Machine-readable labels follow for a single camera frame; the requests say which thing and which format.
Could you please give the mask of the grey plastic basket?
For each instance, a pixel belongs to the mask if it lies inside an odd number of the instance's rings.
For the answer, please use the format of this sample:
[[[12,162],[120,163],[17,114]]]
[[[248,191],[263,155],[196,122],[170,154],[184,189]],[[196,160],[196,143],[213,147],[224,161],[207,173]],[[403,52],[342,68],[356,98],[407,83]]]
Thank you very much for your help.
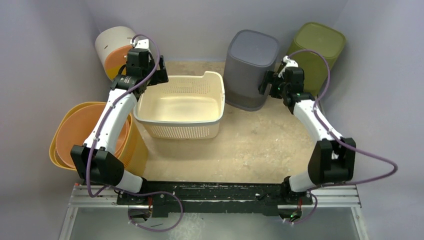
[[[280,52],[279,41],[268,34],[244,29],[232,39],[225,59],[225,102],[245,111],[257,111],[267,97],[259,93],[266,71],[273,71]]]

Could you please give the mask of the white plastic basket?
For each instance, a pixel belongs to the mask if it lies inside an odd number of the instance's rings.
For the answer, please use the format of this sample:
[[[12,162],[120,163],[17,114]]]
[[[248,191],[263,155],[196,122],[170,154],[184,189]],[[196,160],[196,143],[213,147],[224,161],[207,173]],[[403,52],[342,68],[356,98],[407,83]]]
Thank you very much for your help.
[[[133,109],[134,118],[153,138],[212,139],[219,133],[225,109],[221,74],[170,75],[149,86]]]

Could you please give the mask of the green plastic basket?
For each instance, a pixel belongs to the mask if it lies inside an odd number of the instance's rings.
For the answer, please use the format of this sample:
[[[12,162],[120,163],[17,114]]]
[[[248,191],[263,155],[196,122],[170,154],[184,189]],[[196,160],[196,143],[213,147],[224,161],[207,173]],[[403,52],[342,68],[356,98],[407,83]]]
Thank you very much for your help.
[[[286,55],[304,70],[304,91],[313,96],[320,94],[328,72],[342,53],[347,39],[341,32],[318,22],[305,23],[294,36]]]

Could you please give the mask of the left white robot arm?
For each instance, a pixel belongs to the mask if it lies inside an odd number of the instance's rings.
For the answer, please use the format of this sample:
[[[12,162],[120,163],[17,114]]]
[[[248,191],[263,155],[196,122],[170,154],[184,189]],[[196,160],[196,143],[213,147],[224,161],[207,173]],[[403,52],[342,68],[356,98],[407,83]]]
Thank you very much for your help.
[[[141,95],[148,86],[167,83],[162,55],[153,57],[148,49],[131,48],[126,63],[112,80],[107,103],[97,124],[83,144],[70,150],[79,177],[86,184],[96,183],[129,192],[138,205],[146,203],[149,191],[146,180],[130,173],[114,156],[118,136]]]

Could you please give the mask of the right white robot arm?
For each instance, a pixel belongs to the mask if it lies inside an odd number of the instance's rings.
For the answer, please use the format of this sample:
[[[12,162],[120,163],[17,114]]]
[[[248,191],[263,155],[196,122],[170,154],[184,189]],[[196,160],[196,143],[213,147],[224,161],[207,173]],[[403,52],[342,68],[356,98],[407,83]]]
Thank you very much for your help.
[[[304,91],[304,78],[302,68],[289,66],[282,74],[267,71],[258,87],[261,95],[282,99],[315,141],[306,171],[284,179],[280,196],[288,204],[294,203],[307,190],[350,181],[354,175],[356,142],[332,128],[313,95]]]

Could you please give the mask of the orange plastic basin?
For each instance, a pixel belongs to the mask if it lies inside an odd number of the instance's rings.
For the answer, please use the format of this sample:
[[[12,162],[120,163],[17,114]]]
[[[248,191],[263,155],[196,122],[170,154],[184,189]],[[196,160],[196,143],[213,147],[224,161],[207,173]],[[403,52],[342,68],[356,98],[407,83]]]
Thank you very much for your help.
[[[104,102],[84,102],[72,108],[60,123],[49,148],[51,162],[62,169],[76,169],[71,156],[74,145],[83,144],[94,128],[104,110]],[[134,155],[131,143],[132,117],[129,115],[119,134],[115,156],[127,168]]]

